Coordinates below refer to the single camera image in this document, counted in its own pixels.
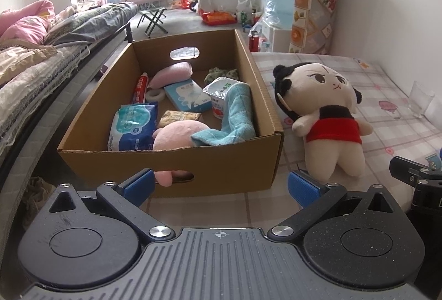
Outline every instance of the light blue towel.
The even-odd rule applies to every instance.
[[[231,86],[226,95],[226,109],[221,130],[207,129],[191,136],[196,146],[226,145],[243,142],[256,136],[251,117],[250,87],[245,83]]]

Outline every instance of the doll's black hair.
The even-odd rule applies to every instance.
[[[286,67],[285,65],[277,65],[273,69],[273,76],[275,77],[275,100],[278,106],[282,109],[284,113],[288,115],[290,119],[292,119],[294,122],[299,118],[299,115],[295,113],[294,111],[291,111],[285,107],[284,104],[279,99],[278,94],[283,98],[287,92],[292,87],[292,81],[290,79],[284,79],[290,74],[293,73],[293,71],[297,67],[301,67],[302,65],[306,64],[313,64],[312,62],[303,62],[291,65],[290,67]],[[355,94],[356,94],[356,103],[360,104],[362,102],[362,94],[355,88],[353,88]]]

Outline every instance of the pink pillow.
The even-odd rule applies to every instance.
[[[15,22],[0,36],[0,42],[6,39],[24,39],[35,44],[43,44],[49,22],[37,15],[25,17]]]
[[[7,10],[0,13],[0,36],[13,25],[16,21],[29,17],[31,15],[38,15],[47,20],[54,19],[54,5],[50,0],[38,0],[31,3],[22,9],[14,11]]]
[[[186,61],[176,63],[170,67],[161,69],[156,73],[149,83],[149,87],[152,89],[160,89],[169,84],[182,82],[187,80],[192,75],[192,66]]]

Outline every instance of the doll's red shirt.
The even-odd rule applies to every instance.
[[[359,125],[353,118],[319,119],[306,136],[306,142],[317,139],[343,140],[362,144]]]

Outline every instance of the bed frame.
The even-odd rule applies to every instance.
[[[133,41],[130,22],[100,41],[42,102],[0,165],[0,266],[15,213],[45,147],[75,100],[124,41]]]

